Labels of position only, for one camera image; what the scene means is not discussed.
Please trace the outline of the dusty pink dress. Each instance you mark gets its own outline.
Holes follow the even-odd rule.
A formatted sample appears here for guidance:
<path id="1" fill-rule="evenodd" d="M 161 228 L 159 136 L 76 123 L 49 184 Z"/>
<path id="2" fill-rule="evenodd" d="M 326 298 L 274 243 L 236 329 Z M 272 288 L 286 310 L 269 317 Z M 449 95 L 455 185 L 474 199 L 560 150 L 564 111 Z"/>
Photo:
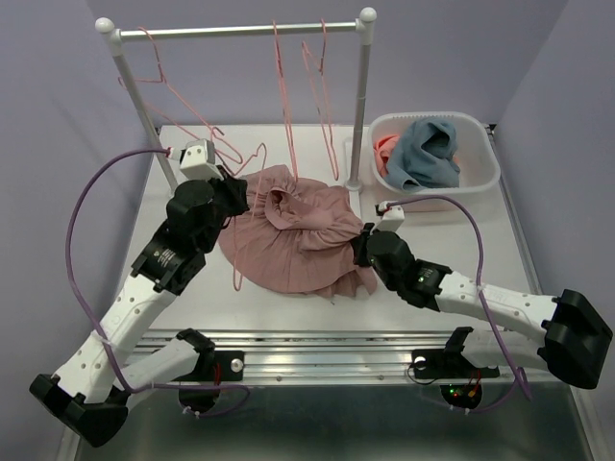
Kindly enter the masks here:
<path id="1" fill-rule="evenodd" d="M 284 165 L 244 177 L 250 209 L 218 237 L 225 258 L 250 282 L 281 294 L 323 298 L 373 294 L 373 271 L 353 262 L 350 241 L 363 228 L 349 191 L 307 178 Z"/>

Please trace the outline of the blue denim skirt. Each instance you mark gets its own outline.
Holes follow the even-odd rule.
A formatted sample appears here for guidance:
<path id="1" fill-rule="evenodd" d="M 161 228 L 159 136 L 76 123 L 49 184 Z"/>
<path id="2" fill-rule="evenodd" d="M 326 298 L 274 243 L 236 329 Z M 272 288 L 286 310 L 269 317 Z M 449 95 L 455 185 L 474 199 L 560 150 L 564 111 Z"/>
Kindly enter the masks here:
<path id="1" fill-rule="evenodd" d="M 400 190 L 459 187 L 456 129 L 440 117 L 413 122 L 396 142 L 384 180 Z"/>

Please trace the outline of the coral pink skirt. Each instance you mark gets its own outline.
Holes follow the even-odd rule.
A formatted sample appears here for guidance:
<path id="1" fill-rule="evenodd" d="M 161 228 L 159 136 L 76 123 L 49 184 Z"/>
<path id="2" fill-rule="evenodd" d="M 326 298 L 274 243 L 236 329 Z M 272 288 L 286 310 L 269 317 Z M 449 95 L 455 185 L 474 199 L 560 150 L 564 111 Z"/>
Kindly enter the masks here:
<path id="1" fill-rule="evenodd" d="M 390 160 L 399 139 L 400 137 L 398 135 L 388 135 L 378 139 L 374 143 L 376 168 L 382 178 L 385 178 L 388 174 L 387 163 Z"/>

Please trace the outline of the pink denim skirt hanger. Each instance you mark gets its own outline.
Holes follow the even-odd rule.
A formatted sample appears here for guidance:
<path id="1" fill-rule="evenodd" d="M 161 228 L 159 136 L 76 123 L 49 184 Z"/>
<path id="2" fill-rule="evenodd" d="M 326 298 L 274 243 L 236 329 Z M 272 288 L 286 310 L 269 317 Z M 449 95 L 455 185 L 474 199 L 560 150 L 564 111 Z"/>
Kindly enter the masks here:
<path id="1" fill-rule="evenodd" d="M 283 125 L 286 136 L 287 148 L 289 153 L 291 171 L 295 179 L 299 176 L 298 171 L 298 163 L 297 163 L 297 155 L 294 145 L 294 135 L 292 131 L 292 112 L 291 107 L 288 100 L 286 82 L 283 74 L 283 56 L 280 45 L 280 36 L 278 32 L 278 26 L 275 20 L 272 21 L 273 28 L 273 37 L 274 37 L 274 53 L 275 53 L 275 63 L 276 63 L 276 72 L 278 79 L 278 87 L 282 102 L 282 114 L 283 114 Z"/>

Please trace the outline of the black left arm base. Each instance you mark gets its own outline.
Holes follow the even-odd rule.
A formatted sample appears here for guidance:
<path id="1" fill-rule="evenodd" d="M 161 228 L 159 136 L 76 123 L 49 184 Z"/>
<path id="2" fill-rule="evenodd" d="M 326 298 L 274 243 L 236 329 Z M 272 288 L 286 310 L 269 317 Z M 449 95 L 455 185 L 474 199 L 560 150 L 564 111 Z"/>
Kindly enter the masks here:
<path id="1" fill-rule="evenodd" d="M 197 419 L 227 416 L 245 405 L 251 391 L 242 383 L 244 352 L 219 351 L 193 328 L 177 333 L 174 344 L 185 349 L 184 357 L 173 363 L 169 377 L 156 381 L 178 393 L 185 414 Z"/>

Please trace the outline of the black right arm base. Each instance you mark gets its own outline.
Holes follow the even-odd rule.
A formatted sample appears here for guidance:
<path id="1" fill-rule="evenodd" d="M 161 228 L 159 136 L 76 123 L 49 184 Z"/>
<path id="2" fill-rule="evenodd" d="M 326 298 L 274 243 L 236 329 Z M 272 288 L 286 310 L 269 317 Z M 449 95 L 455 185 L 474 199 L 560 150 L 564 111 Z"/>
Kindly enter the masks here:
<path id="1" fill-rule="evenodd" d="M 482 381 L 501 375 L 498 367 L 477 367 L 462 355 L 473 331 L 470 327 L 457 328 L 443 348 L 414 350 L 406 368 L 406 376 L 415 384 L 440 382 L 444 402 L 466 413 L 479 409 Z"/>

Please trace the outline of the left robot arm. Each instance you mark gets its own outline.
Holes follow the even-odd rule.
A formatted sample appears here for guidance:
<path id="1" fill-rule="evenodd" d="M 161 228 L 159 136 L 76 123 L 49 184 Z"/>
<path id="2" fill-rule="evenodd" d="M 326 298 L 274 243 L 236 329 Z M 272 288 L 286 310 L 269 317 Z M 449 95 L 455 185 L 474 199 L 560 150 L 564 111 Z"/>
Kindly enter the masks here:
<path id="1" fill-rule="evenodd" d="M 110 441 L 130 409 L 154 390 L 178 391 L 184 408 L 200 417 L 211 413 L 222 391 L 241 389 L 244 353 L 218 352 L 193 328 L 148 357 L 125 362 L 205 267 L 220 231 L 247 211 L 246 191 L 246 181 L 222 167 L 181 183 L 108 312 L 90 318 L 91 334 L 67 362 L 32 382 L 31 394 L 92 447 Z"/>

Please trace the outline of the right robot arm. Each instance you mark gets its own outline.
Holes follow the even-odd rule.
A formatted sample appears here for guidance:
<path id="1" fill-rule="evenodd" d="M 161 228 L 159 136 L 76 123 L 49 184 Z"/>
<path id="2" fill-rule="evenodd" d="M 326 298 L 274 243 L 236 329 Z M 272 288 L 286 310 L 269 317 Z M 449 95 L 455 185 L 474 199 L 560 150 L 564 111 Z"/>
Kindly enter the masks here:
<path id="1" fill-rule="evenodd" d="M 613 332 L 581 293 L 566 289 L 550 297 L 481 285 L 447 266 L 416 258 L 397 233 L 377 230 L 371 223 L 351 245 L 355 265 L 373 269 L 404 302 L 489 323 L 510 369 L 521 360 L 504 339 L 507 333 L 528 344 L 532 368 L 577 388 L 598 386 Z"/>

